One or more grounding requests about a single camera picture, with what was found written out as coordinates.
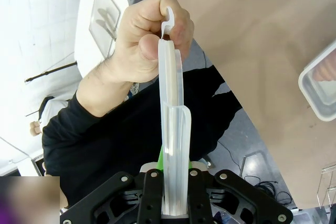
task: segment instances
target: brown tabletop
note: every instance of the brown tabletop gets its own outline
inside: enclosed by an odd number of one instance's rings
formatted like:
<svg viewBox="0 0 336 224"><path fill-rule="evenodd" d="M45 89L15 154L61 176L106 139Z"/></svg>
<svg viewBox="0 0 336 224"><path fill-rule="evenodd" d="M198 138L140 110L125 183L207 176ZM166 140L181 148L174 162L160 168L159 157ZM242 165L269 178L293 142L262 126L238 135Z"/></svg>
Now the brown tabletop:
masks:
<svg viewBox="0 0 336 224"><path fill-rule="evenodd" d="M300 92L304 67L336 39L336 0L179 0L195 39L237 96L299 208L318 206L321 169L336 161L336 120Z"/></svg>

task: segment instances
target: white wall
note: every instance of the white wall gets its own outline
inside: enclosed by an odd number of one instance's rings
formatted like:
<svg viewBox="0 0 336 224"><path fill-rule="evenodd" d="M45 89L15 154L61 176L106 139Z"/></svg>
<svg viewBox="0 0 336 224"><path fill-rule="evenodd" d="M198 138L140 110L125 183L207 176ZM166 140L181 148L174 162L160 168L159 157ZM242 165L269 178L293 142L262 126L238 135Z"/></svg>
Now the white wall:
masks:
<svg viewBox="0 0 336 224"><path fill-rule="evenodd" d="M42 99L81 76L71 67L28 84L74 50L79 0L0 0L0 136L28 154L41 148L40 137L31 137L29 122ZM53 68L73 62L73 56ZM9 159L25 156L0 141L0 169Z"/></svg>

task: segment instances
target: floor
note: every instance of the floor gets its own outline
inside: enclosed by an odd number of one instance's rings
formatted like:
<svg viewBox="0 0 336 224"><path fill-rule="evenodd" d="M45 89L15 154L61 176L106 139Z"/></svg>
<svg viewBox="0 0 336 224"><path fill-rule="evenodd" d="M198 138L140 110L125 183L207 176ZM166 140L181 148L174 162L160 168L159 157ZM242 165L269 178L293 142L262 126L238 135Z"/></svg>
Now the floor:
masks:
<svg viewBox="0 0 336 224"><path fill-rule="evenodd" d="M190 56L183 64L183 71L189 71L197 68L210 67L211 61L203 53L196 41L193 41ZM140 85L140 90L144 89L152 82L143 83ZM227 84L222 84L216 93L228 92L230 88ZM240 174L244 156L245 165L243 166L242 176L257 176L261 181L271 180L276 181L275 188L277 192L288 191L288 188L280 174L280 171L270 156L264 142L260 138L256 128L247 116L244 109L238 111L232 120L230 127L225 131L224 135L219 139L217 148L208 156L214 165L209 171L215 174L219 170L229 169L236 174ZM245 177L245 179L255 185L259 182L258 178ZM285 193L280 193L278 199L282 203L290 202L289 196Z"/></svg>

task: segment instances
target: translucent plastic container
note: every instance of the translucent plastic container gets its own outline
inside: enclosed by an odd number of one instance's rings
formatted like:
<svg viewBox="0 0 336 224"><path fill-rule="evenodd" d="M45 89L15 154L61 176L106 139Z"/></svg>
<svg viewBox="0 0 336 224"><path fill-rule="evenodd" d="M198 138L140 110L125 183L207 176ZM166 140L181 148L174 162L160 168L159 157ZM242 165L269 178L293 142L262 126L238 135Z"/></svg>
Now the translucent plastic container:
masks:
<svg viewBox="0 0 336 224"><path fill-rule="evenodd" d="M174 26L169 7L162 37ZM188 168L191 132L190 110L183 103L183 75L179 50L169 40L159 40L159 84L164 173L164 215L187 214Z"/></svg>
<svg viewBox="0 0 336 224"><path fill-rule="evenodd" d="M306 66L299 87L320 120L336 119L336 41Z"/></svg>

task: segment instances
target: orange food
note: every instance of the orange food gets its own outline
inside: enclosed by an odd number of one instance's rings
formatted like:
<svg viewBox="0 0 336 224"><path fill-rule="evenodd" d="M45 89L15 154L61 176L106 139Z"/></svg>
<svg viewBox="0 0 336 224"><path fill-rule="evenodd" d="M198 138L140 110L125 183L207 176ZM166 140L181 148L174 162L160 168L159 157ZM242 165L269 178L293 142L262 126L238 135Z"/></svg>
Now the orange food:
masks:
<svg viewBox="0 0 336 224"><path fill-rule="evenodd" d="M336 49L314 68L313 79L315 81L336 81Z"/></svg>

